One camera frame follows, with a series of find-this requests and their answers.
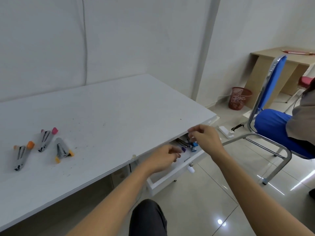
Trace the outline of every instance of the chair backrest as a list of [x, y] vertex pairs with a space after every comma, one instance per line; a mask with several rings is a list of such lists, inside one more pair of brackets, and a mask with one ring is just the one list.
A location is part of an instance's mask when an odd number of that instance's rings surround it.
[[270, 95], [272, 94], [277, 84], [277, 81], [280, 77], [280, 74], [283, 70], [286, 60], [287, 60], [287, 56], [283, 54], [283, 55], [280, 55], [279, 57], [276, 57], [271, 63], [270, 68], [268, 70], [268, 74], [264, 81], [264, 84], [262, 85], [262, 90], [257, 98], [257, 101], [253, 107], [252, 113], [250, 114], [250, 117], [248, 119], [249, 124], [253, 120], [255, 114], [259, 113], [262, 110], [262, 108], [265, 106], [265, 104], [267, 103]]

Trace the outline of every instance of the drawer handle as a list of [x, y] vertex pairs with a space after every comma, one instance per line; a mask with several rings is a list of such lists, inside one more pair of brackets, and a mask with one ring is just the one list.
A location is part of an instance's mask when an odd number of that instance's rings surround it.
[[193, 168], [193, 163], [190, 163], [189, 166], [187, 166], [187, 170], [189, 170], [190, 173], [194, 173], [195, 169]]

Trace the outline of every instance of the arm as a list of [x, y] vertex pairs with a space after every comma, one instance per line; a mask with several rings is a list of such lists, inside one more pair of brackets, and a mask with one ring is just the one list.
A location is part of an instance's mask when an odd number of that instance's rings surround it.
[[180, 157], [181, 150], [171, 145], [157, 149], [119, 184], [67, 236], [114, 236], [132, 207], [147, 178], [168, 168]]
[[314, 236], [244, 172], [225, 151], [213, 127], [198, 125], [190, 128], [188, 132], [191, 141], [197, 141], [222, 171], [256, 235]]

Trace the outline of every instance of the hand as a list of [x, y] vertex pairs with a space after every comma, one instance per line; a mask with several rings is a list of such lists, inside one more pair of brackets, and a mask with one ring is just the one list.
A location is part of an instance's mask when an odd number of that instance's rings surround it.
[[180, 157], [182, 150], [176, 146], [164, 145], [155, 150], [152, 155], [141, 165], [148, 171], [149, 175], [163, 171], [171, 166]]
[[197, 142], [213, 160], [226, 152], [214, 127], [203, 124], [191, 127], [188, 137], [191, 142]]

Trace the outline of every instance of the table drawer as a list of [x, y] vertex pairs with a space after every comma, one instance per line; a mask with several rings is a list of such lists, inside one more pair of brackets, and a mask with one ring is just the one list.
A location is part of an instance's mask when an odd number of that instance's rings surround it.
[[[175, 141], [170, 142], [170, 144], [180, 147]], [[187, 170], [191, 163], [196, 164], [206, 156], [200, 146], [197, 146], [196, 150], [196, 152], [192, 152], [190, 148], [187, 148], [186, 152], [181, 153], [181, 157], [178, 158], [176, 162], [172, 163], [171, 167], [167, 170], [154, 173], [147, 179], [147, 186], [152, 196], [176, 180], [185, 170]], [[140, 164], [150, 155], [151, 152], [140, 156], [137, 160], [137, 164]]]

